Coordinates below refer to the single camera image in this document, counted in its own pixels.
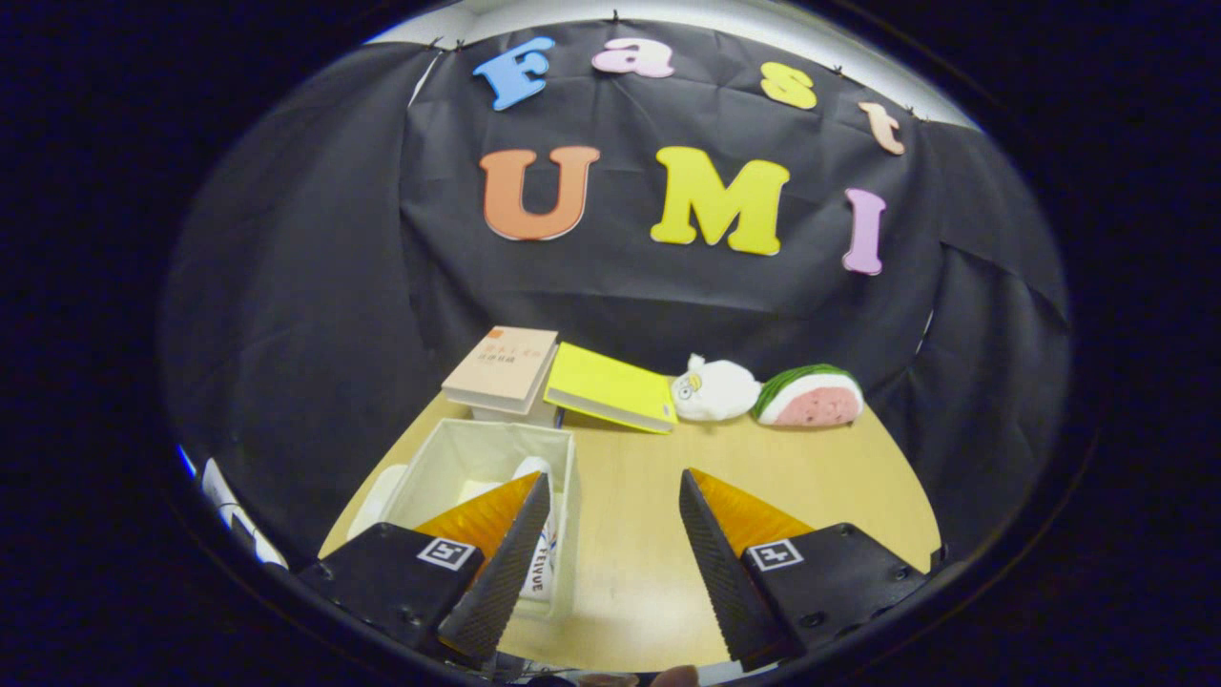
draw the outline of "white wall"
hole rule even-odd
[[[932,84],[832,23],[794,7],[744,0],[477,0],[459,2],[409,20],[370,43],[405,40],[454,48],[459,39],[484,38],[538,24],[620,18],[686,23],[741,35],[801,55],[844,73],[916,115],[978,128]]]

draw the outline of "pink letter i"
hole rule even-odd
[[[844,268],[862,273],[882,272],[882,260],[878,259],[878,233],[882,226],[882,210],[886,201],[868,190],[849,188],[844,192],[852,204],[852,244],[844,253]]]

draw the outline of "foam letter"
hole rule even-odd
[[[768,98],[802,110],[818,104],[818,96],[811,90],[814,82],[806,72],[780,62],[763,62],[759,71],[763,72],[759,85]]]
[[[538,50],[546,50],[553,45],[556,45],[554,40],[540,35],[475,67],[475,76],[486,78],[487,83],[492,84],[492,90],[496,92],[496,101],[492,103],[493,110],[499,111],[520,103],[547,85],[545,81],[534,81],[526,73],[541,76],[547,71],[547,57]]]
[[[878,259],[878,233],[882,226],[882,210],[886,201],[868,190],[849,188],[844,192],[852,204],[852,244],[844,253],[844,268],[862,273],[882,272],[882,260]]]
[[[869,128],[873,138],[882,145],[882,149],[893,155],[904,154],[904,144],[895,140],[895,132],[899,131],[899,122],[886,113],[886,109],[877,103],[860,103],[864,113],[869,115]]]
[[[607,50],[593,56],[593,67],[604,72],[636,72],[650,78],[663,78],[674,73],[670,66],[670,46],[647,38],[615,38],[607,40]]]
[[[532,150],[499,150],[484,155],[479,166],[487,171],[484,218],[496,233],[512,240],[547,240],[573,229],[585,214],[585,187],[590,165],[601,156],[597,148],[568,145],[551,151],[559,165],[556,206],[547,214],[521,206],[526,166],[538,156]]]
[[[737,228],[729,234],[730,248],[759,255],[780,251],[775,220],[789,170],[767,160],[751,160],[725,188],[708,154],[698,148],[662,148],[657,161],[665,165],[669,179],[662,221],[650,231],[653,240],[684,244],[695,240],[696,229],[691,226],[695,210],[708,245],[720,240],[736,216]]]

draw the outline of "black fabric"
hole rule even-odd
[[[171,417],[291,565],[316,555],[432,382],[403,273],[397,150],[433,55],[371,46],[300,87],[219,165],[171,262]]]
[[[536,35],[556,40],[545,89],[493,111],[471,72]],[[675,74],[593,70],[617,37],[668,44]],[[217,170],[171,272],[165,373],[179,431],[216,455],[291,561],[316,553],[492,323],[557,328],[670,375],[691,353],[761,379],[814,362],[851,371],[951,556],[1021,503],[1067,389],[1067,304],[1046,220],[987,135],[915,118],[779,49],[679,24],[490,38],[441,54],[407,107],[437,54],[366,46],[303,87]],[[767,61],[808,73],[817,106],[768,98]],[[877,144],[860,101],[899,121],[904,155]],[[581,222],[545,242],[493,233],[480,159],[534,150],[524,205],[547,211],[548,154],[562,145],[601,150]],[[667,145],[706,150],[725,183],[750,160],[785,166],[780,251],[654,242]],[[875,276],[840,262],[851,187],[888,205]]]
[[[508,110],[474,68],[547,35],[547,85]],[[612,38],[661,40],[675,74],[603,74]],[[769,99],[758,65],[808,73],[818,104]],[[860,101],[900,122],[901,156],[874,142]],[[554,204],[547,154],[593,145],[585,216],[548,242],[509,242],[482,216],[482,155],[534,150],[524,205]],[[659,244],[665,145],[706,150],[725,183],[752,159],[791,172],[780,253],[722,238]],[[813,362],[851,371],[938,515],[951,556],[1017,508],[1053,448],[1068,384],[1067,294],[1046,218],[983,133],[915,118],[817,63],[723,33],[589,22],[496,37],[437,62],[408,115],[403,216],[411,273],[438,370],[495,322],[557,328],[629,362],[678,375],[686,358],[731,359],[757,378]],[[879,194],[883,271],[846,271],[849,187]],[[926,323],[927,338],[922,340]]]

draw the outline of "wooden table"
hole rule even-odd
[[[410,462],[441,419],[465,417],[465,406],[437,397],[365,480],[319,558],[344,543],[382,471]],[[686,467],[814,528],[852,522],[923,572],[941,545],[924,491],[868,409],[851,427],[832,430],[763,427],[747,415],[657,436],[574,412],[564,430],[574,436],[582,492],[573,613],[552,624],[514,616],[502,652],[620,672],[728,661],[679,517]]]

